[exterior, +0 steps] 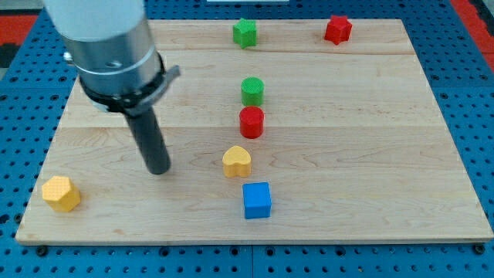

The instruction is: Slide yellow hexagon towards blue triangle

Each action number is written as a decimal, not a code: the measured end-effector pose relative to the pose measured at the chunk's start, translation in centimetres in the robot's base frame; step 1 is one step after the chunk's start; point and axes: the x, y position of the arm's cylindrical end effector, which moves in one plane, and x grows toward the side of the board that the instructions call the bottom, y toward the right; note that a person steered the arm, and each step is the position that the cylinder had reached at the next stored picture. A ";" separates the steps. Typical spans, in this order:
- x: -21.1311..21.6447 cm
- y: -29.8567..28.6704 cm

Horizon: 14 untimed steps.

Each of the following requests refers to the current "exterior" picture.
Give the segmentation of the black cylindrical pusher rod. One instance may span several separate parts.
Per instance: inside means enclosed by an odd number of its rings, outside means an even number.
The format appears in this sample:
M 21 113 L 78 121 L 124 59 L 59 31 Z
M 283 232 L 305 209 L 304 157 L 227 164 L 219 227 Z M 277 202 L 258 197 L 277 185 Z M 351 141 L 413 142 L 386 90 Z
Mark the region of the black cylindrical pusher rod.
M 171 168 L 171 159 L 154 110 L 150 108 L 142 114 L 126 115 L 125 118 L 147 170 L 153 175 L 167 172 Z

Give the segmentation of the black pusher mount clamp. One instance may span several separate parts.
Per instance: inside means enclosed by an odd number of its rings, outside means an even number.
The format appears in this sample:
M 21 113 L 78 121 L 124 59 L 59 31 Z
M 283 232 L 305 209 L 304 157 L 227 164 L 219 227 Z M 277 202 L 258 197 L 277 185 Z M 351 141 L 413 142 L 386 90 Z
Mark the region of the black pusher mount clamp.
M 127 116 L 151 109 L 181 75 L 179 66 L 167 69 L 157 52 L 66 52 L 63 58 L 76 68 L 80 86 L 95 107 Z

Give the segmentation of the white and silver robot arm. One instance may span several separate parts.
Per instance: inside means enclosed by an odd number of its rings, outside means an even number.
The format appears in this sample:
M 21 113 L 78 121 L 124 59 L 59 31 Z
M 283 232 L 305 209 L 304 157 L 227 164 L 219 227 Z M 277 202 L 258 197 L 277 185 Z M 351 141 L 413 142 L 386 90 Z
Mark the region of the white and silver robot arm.
M 64 60 L 79 74 L 98 109 L 126 118 L 147 170 L 171 167 L 153 105 L 179 77 L 157 51 L 142 0 L 44 0 L 66 46 Z

